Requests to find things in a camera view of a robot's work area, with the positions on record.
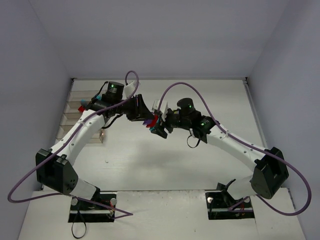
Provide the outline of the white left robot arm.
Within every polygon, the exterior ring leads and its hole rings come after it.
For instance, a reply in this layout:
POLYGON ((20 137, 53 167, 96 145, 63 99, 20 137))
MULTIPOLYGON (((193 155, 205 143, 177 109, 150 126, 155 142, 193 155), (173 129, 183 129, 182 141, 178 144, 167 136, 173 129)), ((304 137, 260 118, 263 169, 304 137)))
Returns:
POLYGON ((79 178, 73 165, 84 146, 111 117, 125 115, 132 122, 154 118, 142 95, 136 94, 138 86, 137 80, 128 85, 108 82, 105 93, 91 99, 79 120, 58 143, 49 150, 38 151, 35 156, 37 181, 66 196, 97 200, 100 189, 79 178))

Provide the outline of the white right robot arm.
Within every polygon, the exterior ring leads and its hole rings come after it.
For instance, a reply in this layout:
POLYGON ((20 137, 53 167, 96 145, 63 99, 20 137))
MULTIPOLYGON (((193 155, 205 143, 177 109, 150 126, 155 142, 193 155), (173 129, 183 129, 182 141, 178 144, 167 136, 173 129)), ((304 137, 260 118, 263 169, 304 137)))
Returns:
POLYGON ((199 142, 215 146, 244 164, 251 171, 249 176, 217 185, 228 198, 240 200, 259 195, 270 200, 289 177, 287 166, 271 157, 275 155, 282 158, 279 149, 262 149, 249 142, 241 144, 232 139, 228 133, 220 130, 210 116, 196 110, 191 98, 179 100, 177 106, 176 110, 172 110, 166 101, 156 99, 152 106, 156 122, 151 125, 150 131, 162 138, 167 138, 175 128, 189 131, 190 136, 199 142))

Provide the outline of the purple half-round brick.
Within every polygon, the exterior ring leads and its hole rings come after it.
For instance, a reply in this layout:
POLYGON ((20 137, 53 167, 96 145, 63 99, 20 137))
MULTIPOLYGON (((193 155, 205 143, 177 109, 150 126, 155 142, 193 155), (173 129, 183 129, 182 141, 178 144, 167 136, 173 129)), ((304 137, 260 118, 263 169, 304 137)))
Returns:
POLYGON ((150 125, 151 123, 153 122, 153 120, 152 119, 146 119, 144 122, 143 122, 143 126, 148 126, 148 125, 150 125))

